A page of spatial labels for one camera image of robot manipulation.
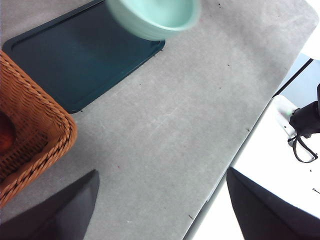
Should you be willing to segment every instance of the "tray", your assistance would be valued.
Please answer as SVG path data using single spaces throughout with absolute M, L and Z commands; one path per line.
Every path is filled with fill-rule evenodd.
M 76 113 L 159 52 L 94 0 L 16 36 L 3 50 L 67 112 Z

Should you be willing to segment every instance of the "table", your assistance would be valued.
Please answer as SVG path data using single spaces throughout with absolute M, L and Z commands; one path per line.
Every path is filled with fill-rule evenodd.
M 2 0 L 1 43 L 87 2 Z M 97 169 L 85 239 L 181 239 L 317 22 L 304 0 L 203 0 L 196 27 L 73 115 L 73 149 L 2 220 Z
M 274 97 L 231 165 L 287 203 L 320 218 L 320 194 L 316 192 L 320 190 L 320 161 L 299 162 L 287 143 L 295 130 L 289 125 L 289 116 L 284 113 L 295 109 L 297 107 L 284 96 Z M 319 153 L 320 134 L 303 141 Z M 186 240 L 244 239 L 225 177 L 208 205 L 197 219 L 198 227 L 190 232 Z

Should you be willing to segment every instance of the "white floor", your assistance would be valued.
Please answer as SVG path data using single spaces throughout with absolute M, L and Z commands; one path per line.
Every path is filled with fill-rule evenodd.
M 288 123 L 294 109 L 296 106 L 285 97 L 275 97 L 232 166 L 288 203 L 320 218 L 320 194 L 313 190 L 320 192 L 320 160 L 299 162 L 287 143 L 289 136 L 294 133 Z M 320 153 L 320 134 L 314 134 L 304 141 L 312 150 Z M 298 154 L 309 157 L 302 148 L 298 149 Z M 242 240 L 225 178 L 209 204 L 201 224 L 187 239 Z

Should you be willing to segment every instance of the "bowl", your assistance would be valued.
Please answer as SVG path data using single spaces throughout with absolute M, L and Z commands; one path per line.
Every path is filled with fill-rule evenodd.
M 106 0 L 115 20 L 128 32 L 161 41 L 194 26 L 199 0 Z

